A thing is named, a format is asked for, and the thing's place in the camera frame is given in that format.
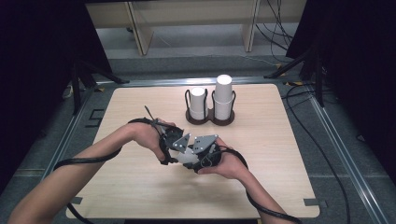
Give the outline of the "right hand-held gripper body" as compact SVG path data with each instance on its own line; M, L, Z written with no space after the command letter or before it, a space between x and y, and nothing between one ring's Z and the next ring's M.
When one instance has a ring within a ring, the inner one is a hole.
M198 156L198 171L202 168L217 166L221 160L221 152L219 145L216 143L218 136L205 135L194 138L194 143L188 145L195 155Z

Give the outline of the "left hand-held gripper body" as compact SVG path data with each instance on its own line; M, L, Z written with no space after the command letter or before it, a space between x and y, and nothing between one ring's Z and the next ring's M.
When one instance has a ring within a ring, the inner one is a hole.
M184 131L176 126L160 123L159 146L165 157L172 157L169 150L175 150L174 143L179 140Z

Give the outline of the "dark brown double cup holder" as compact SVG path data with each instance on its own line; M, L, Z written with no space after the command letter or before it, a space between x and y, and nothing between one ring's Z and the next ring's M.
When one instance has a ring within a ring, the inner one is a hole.
M234 121L235 113L233 111L233 108L232 108L231 116L226 120L219 120L214 117L214 100L216 100L215 99L215 91L212 91L211 94L208 94L208 90L206 90L206 99L205 99L206 118L202 119L202 120L193 119L191 117L191 113L190 113L190 104L191 104L190 103L190 93L191 93L191 90L186 90L184 93L184 100L185 100L185 105L186 105L185 118L189 123L194 124L194 125L201 125L201 124L207 123L208 121L211 121L212 123L214 123L218 126L227 126ZM233 100L233 106L234 106L235 99L236 99L236 93L235 93L235 91L232 91L232 99L231 100Z

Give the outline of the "person's left hand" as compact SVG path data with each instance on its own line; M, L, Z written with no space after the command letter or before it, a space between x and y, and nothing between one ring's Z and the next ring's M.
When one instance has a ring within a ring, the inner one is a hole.
M173 123L166 123L162 120L151 120L147 118L132 119L128 125L132 127L133 140L141 147L150 149L156 158L160 161L164 157L160 146L160 123L174 126Z

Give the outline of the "person's right hand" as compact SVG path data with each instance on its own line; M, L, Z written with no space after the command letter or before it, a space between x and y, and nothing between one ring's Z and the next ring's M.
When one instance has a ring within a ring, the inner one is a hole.
M198 171L199 175L217 174L228 179L244 181L249 177L248 168L219 137L216 140L220 150L221 159L218 165L202 168Z

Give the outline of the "black tripod stand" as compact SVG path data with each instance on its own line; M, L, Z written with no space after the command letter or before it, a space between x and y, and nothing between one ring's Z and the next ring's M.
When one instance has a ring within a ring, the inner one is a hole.
M303 67L300 70L299 77L301 80L307 81L312 77L315 78L315 97L320 106L324 106L323 103L323 80L322 80L322 61L319 54L318 47L311 46L308 50L287 63L285 66L278 68L273 74L266 75L264 78L278 78L282 74L285 74L290 69L294 68L298 64L302 64Z
M126 84L128 80L121 79L116 77L111 72L107 72L104 69L99 68L98 66L93 65L92 63L86 61L76 61L73 64L71 69L71 83L72 83L72 91L73 91L73 99L74 99L74 114L82 107L82 101L80 96L80 84L83 84L86 88L94 88L97 85L97 82L93 78L93 74L99 74L102 77L105 77L111 81L114 81L117 84Z

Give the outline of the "beige wooden desk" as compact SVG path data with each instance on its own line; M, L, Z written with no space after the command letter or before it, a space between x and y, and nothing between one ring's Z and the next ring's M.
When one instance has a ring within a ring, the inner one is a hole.
M159 26L239 24L245 51L252 51L259 23L298 22L307 0L89 0L95 28L130 28L140 55L148 53Z

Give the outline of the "dark curtain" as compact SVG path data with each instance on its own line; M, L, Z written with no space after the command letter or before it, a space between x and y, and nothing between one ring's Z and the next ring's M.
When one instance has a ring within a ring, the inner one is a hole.
M306 0L287 55L321 30L326 78L396 184L396 0Z
M80 62L111 70L90 0L0 0L0 194Z

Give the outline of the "metal floor rail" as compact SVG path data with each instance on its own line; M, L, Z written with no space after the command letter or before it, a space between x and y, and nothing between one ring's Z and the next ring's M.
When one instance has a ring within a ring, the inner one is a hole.
M72 158L92 143L104 109L99 105L96 111L94 90L80 93L78 112L74 113L72 98L63 100L18 168L15 176L21 180L22 191L17 202L50 174L58 161Z
M357 166L357 163L349 153L347 146L333 125L325 107L318 102L316 93L314 93L311 104L315 108L318 118L322 123L327 135L329 135L335 152L343 164L355 190L360 196L361 201L366 208L371 220L374 222L374 224L390 224L389 218L385 214L385 210L379 204L379 200L376 198L374 191L367 182L366 178L363 176L360 168Z

